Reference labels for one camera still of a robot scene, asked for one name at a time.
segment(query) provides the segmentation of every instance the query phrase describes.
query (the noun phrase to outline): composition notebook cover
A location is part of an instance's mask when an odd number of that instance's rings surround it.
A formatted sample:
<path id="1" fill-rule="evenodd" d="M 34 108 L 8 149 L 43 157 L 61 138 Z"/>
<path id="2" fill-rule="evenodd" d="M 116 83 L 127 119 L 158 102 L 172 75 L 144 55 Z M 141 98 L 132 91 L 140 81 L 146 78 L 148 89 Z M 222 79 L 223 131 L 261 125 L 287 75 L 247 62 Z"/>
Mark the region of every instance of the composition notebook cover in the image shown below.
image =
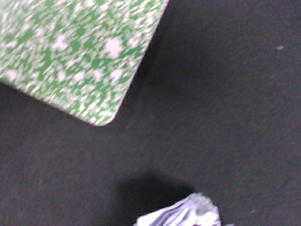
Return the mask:
<path id="1" fill-rule="evenodd" d="M 168 0 L 0 0 L 0 81 L 94 125 L 116 115 Z"/>

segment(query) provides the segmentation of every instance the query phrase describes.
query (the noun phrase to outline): crumpled white paper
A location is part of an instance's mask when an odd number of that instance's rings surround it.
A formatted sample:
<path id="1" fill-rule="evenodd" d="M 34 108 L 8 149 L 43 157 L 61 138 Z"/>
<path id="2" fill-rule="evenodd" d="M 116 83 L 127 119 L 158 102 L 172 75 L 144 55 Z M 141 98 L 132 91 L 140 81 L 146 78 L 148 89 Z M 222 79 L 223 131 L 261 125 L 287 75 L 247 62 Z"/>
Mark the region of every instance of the crumpled white paper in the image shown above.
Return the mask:
<path id="1" fill-rule="evenodd" d="M 221 226 L 221 221 L 211 199 L 193 193 L 170 207 L 139 217 L 133 226 Z"/>

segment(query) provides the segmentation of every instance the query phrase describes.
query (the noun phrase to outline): dark gray carpet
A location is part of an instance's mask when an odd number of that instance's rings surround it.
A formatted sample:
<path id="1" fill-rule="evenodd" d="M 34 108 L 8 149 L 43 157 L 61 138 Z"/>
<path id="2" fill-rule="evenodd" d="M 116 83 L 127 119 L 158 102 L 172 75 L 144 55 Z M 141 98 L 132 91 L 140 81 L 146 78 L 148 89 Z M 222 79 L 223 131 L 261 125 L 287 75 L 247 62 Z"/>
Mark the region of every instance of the dark gray carpet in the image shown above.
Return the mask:
<path id="1" fill-rule="evenodd" d="M 300 1 L 171 0 L 102 128 L 0 85 L 0 225 L 131 226 L 195 191 L 300 226 L 300 34 Z"/>

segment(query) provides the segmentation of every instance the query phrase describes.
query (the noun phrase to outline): green and white speckled surface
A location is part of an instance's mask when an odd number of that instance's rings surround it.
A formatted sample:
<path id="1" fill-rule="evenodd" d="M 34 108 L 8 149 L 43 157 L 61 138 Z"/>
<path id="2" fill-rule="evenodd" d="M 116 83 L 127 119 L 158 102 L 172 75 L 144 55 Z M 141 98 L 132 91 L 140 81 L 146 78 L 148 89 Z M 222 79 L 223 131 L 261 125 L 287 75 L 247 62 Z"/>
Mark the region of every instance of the green and white speckled surface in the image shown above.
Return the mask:
<path id="1" fill-rule="evenodd" d="M 0 81 L 94 125 L 116 115 L 168 0 L 0 0 Z"/>

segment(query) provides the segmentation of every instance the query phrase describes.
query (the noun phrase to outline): blurry object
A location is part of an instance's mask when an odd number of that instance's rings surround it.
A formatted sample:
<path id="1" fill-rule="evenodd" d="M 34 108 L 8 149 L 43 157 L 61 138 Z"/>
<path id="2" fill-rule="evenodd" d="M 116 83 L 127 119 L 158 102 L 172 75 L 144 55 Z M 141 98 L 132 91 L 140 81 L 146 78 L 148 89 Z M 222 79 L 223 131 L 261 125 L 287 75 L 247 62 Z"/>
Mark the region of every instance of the blurry object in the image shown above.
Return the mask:
<path id="1" fill-rule="evenodd" d="M 193 193 L 170 207 L 139 217 L 134 226 L 221 226 L 221 221 L 210 198 Z"/>
<path id="2" fill-rule="evenodd" d="M 107 124 L 167 2 L 0 1 L 0 81 L 86 122 Z"/>

